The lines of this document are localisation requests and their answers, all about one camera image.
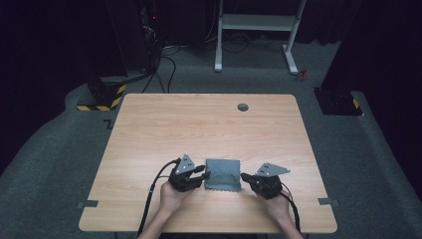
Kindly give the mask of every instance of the tabletop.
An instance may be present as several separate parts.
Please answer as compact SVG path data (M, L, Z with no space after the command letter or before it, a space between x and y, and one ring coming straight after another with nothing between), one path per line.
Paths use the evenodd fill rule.
M246 111L239 104L248 106ZM80 221L84 231L137 231L149 186L161 167L188 153L238 159L249 174L269 162L298 206L303 233L331 233L336 222L295 97L291 95L128 94L124 97ZM164 170L169 175L172 166ZM157 181L146 224L159 205ZM239 192L201 186L164 232L278 233L249 184Z

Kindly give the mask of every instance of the gray bracket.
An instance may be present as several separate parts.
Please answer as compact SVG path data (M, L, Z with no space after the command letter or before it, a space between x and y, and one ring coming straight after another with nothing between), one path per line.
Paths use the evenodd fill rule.
M77 205L77 208L83 209L84 207L97 207L97 205L99 205L98 201L87 200L85 202L79 202L78 205Z
M318 199L319 205L331 205L331 207L337 207L340 204L338 203L338 200L332 200L331 198L319 198Z
M192 171L196 168L195 163L190 159L189 155L185 153L176 168L176 174L180 174L187 171Z
M288 172L290 172L288 168L265 162L255 174L258 176L272 177Z

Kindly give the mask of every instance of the round hole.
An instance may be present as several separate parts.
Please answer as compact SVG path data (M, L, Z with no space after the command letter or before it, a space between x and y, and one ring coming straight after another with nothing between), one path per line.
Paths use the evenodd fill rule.
M244 103L240 103L238 104L238 110L241 112L245 112L249 109L248 105L244 104Z

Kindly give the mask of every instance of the gray cloth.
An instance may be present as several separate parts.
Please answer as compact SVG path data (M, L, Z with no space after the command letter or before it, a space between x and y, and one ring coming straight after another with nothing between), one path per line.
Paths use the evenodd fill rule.
M240 191L240 161L235 159L206 160L210 177L205 180L205 188L220 191Z

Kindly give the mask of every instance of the gray floor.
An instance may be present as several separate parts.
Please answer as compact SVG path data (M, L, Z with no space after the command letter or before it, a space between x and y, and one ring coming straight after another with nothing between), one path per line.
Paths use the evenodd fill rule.
M313 88L320 86L337 47L294 45L299 68L308 70L304 82L290 75L280 45L223 52L221 73L214 72L214 51L182 48L169 56L177 65L170 91L294 95L328 196L339 202L333 208L337 231L310 238L422 238L421 202L395 161L363 93L353 95L364 116L324 116L320 112ZM159 75L164 84L171 71L172 64L163 59ZM145 84L146 80L131 83L124 93L139 93ZM68 94L66 111L42 126L1 176L1 239L113 238L112 233L83 232L78 226L82 210L77 204L88 198L111 132L104 120L114 120L118 113L77 111L83 87ZM146 92L161 92L157 78Z

